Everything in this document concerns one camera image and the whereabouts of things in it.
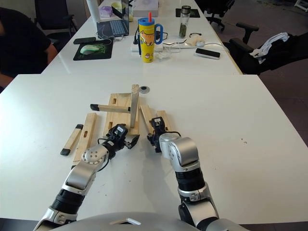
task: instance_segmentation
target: laptop keyboard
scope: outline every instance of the laptop keyboard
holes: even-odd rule
[[[113,35],[123,35],[125,34],[123,25],[122,25],[122,21],[110,21],[110,26],[112,29],[112,33]]]

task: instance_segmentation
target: mouse pad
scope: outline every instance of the mouse pad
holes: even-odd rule
[[[81,48],[85,45],[93,45],[99,48],[97,52],[92,54],[82,54],[80,53]],[[104,39],[95,42],[83,43],[80,44],[78,51],[73,58],[74,61],[78,60],[95,60],[95,59],[110,59],[112,53],[113,40],[112,39]]]
[[[179,9],[179,8],[175,9],[175,16],[177,18],[181,17],[181,9]],[[190,16],[190,18],[200,18],[200,14],[199,14],[198,9],[191,9],[191,16]]]

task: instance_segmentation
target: laptop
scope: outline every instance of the laptop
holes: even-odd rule
[[[129,34],[129,0],[121,0],[122,19],[97,23],[97,36],[100,39],[126,36]]]

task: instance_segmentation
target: yellow tumbler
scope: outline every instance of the yellow tumbler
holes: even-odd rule
[[[151,63],[154,59],[154,45],[161,44],[163,41],[163,26],[155,24],[154,19],[141,18],[138,20],[139,24],[139,35],[140,35],[140,47],[142,60],[145,63]],[[157,28],[160,27],[160,37],[157,41],[156,34]]]

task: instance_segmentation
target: white table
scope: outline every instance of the white table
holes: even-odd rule
[[[142,103],[166,110],[174,130],[191,137],[222,218],[237,223],[308,220],[308,148],[258,76],[101,74],[19,75],[0,95],[0,217],[38,220],[61,188],[73,155],[60,151],[91,103],[131,84],[151,88]],[[106,113],[98,112],[92,145]],[[96,180],[79,219],[118,211],[178,217],[169,160],[141,137],[118,152]]]
[[[114,0],[105,0],[102,4],[111,5]],[[199,9],[194,0],[160,0],[159,17],[155,18],[155,23],[164,26],[164,31],[168,33],[168,40],[164,42],[182,42],[179,39],[180,18],[175,17],[175,9],[188,4],[193,9]],[[220,39],[212,26],[208,23],[203,13],[200,11],[200,18],[191,18],[187,27],[186,38],[190,33],[202,33],[206,43],[219,43]],[[73,58],[79,45],[74,45],[73,41],[77,38],[96,36],[96,24],[89,18],[79,29],[74,37],[62,49],[52,63],[44,70],[44,74],[97,74],[102,77],[111,75],[156,73],[157,75],[169,74],[241,74],[230,55],[221,46],[207,45],[204,49],[218,51],[221,53],[220,60],[209,60],[194,56],[195,49],[182,50],[180,53],[173,53],[170,58],[154,60],[151,64],[143,63],[137,52],[132,53],[130,46],[134,40],[137,29],[138,18],[129,24],[129,36],[123,38],[121,42],[114,42],[111,59],[74,61]]]

